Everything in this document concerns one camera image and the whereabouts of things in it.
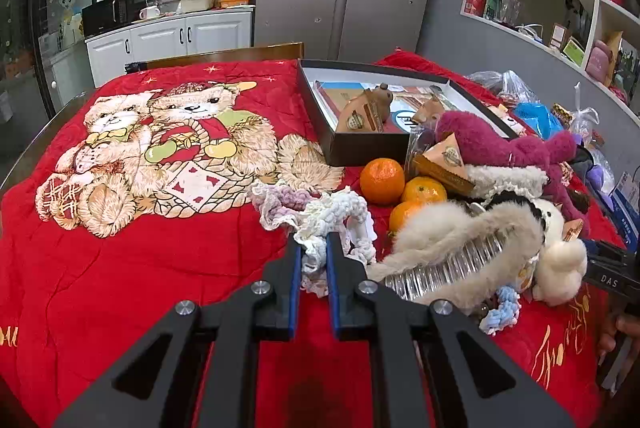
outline human hand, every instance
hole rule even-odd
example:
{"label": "human hand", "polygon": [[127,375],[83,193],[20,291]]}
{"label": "human hand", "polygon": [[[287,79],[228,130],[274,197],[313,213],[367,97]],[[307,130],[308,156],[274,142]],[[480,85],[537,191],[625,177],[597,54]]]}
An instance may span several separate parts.
{"label": "human hand", "polygon": [[597,347],[598,356],[601,361],[607,353],[612,352],[616,348],[615,335],[618,331],[623,332],[633,339],[629,354],[620,370],[620,376],[624,378],[638,358],[638,353],[640,353],[640,318],[626,314],[607,315]]}

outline red blanket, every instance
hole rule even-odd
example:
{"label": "red blanket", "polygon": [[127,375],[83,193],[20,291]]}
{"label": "red blanket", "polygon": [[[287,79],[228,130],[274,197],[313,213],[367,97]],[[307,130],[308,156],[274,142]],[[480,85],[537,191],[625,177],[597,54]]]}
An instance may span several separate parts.
{"label": "red blanket", "polygon": [[[497,102],[414,54],[383,64]],[[174,303],[225,299],[282,253],[285,234],[260,226],[246,185],[358,190],[359,169],[326,167],[314,138],[294,61],[164,68],[97,91],[2,201],[0,374],[37,424],[51,426]],[[372,208],[380,238],[389,212]],[[595,205],[589,217],[593,238],[618,241]],[[524,302],[495,338],[579,426],[598,410],[603,311],[586,287],[555,309]],[[364,428],[370,412],[366,344],[336,342],[327,300],[303,294],[295,340],[260,349],[256,426]]]}

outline tangerine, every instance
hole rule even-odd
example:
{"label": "tangerine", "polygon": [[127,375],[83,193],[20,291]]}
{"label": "tangerine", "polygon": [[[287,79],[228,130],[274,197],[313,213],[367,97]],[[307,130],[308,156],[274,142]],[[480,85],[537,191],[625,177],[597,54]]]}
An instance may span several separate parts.
{"label": "tangerine", "polygon": [[423,204],[443,202],[447,200],[447,190],[436,179],[415,177],[404,186],[400,200],[402,202],[420,201]]}
{"label": "tangerine", "polygon": [[394,204],[404,189],[404,170],[393,159],[374,159],[360,172],[360,189],[371,204]]}
{"label": "tangerine", "polygon": [[424,206],[420,201],[405,201],[394,207],[389,215],[389,232],[396,233],[404,226],[407,219]]}

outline pink stuffed animal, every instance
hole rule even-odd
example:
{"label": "pink stuffed animal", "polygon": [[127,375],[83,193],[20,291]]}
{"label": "pink stuffed animal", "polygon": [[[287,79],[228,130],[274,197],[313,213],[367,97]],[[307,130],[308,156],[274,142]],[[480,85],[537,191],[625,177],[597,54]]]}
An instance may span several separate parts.
{"label": "pink stuffed animal", "polygon": [[556,204],[562,204],[566,220],[581,218],[583,231],[588,234],[586,215],[578,211],[562,185],[559,163],[575,157],[575,141],[568,131],[553,135],[548,141],[529,135],[507,140],[500,137],[491,125],[470,112],[448,111],[442,114],[436,126],[436,140],[456,135],[462,160],[478,166],[525,167],[537,166],[546,172],[549,182],[543,190]]}

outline white plush toy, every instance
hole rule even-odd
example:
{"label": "white plush toy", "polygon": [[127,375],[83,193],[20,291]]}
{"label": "white plush toy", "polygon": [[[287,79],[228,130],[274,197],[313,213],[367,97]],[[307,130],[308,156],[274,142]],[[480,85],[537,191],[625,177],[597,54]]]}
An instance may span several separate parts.
{"label": "white plush toy", "polygon": [[587,272],[587,250],[581,240],[562,240],[564,218],[551,202],[534,201],[545,219],[545,246],[536,265],[534,300],[543,300],[554,307],[568,302],[580,289]]}

